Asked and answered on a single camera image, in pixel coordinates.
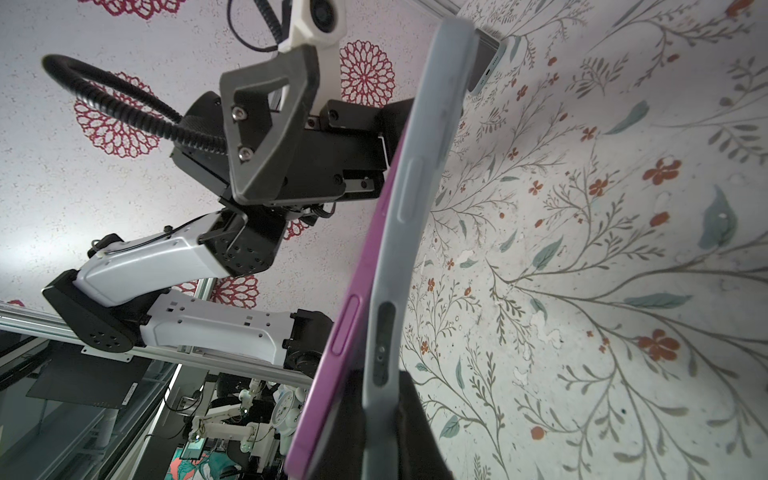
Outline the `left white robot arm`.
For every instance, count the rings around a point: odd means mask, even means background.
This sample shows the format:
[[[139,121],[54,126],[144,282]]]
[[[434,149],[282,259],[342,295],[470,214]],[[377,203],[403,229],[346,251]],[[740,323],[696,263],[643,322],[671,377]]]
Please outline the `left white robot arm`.
[[[179,113],[83,61],[48,55],[60,86],[97,112],[173,142],[174,164],[212,192],[218,211],[128,241],[94,241],[86,263],[43,296],[88,347],[199,347],[313,377],[333,326],[318,311],[258,312],[258,274],[293,223],[314,225],[341,202],[376,199],[394,169],[411,100],[322,106],[315,48],[225,73],[218,92]]]

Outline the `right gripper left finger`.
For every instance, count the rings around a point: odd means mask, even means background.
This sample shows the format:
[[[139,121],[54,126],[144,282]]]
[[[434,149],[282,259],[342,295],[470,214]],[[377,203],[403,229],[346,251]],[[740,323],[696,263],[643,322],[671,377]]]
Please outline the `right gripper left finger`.
[[[352,371],[341,385],[307,479],[358,480],[365,448],[365,413],[362,406],[363,372]]]

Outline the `black phone far left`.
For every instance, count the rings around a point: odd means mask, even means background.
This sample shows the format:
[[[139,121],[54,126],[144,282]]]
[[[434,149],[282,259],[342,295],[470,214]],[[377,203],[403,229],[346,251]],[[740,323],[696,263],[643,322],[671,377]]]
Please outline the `black phone far left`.
[[[468,93],[472,96],[480,94],[508,46],[507,40],[498,40],[479,29],[476,32],[479,43],[468,84]]]

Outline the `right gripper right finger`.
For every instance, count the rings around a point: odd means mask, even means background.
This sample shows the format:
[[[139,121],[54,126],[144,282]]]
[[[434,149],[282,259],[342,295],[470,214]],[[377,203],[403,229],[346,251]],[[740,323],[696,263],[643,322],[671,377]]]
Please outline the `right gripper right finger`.
[[[451,480],[412,376],[399,372],[399,403],[396,416],[399,478],[403,480]]]

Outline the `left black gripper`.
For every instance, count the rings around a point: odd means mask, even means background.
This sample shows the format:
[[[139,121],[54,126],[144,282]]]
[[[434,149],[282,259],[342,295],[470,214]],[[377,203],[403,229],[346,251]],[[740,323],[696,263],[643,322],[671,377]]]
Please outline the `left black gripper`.
[[[308,207],[378,198],[414,99],[384,107],[329,100],[319,116],[308,117],[319,80],[311,45],[223,73],[221,101],[207,92],[183,120],[196,130],[225,132],[228,157],[174,146],[173,163],[235,205]]]

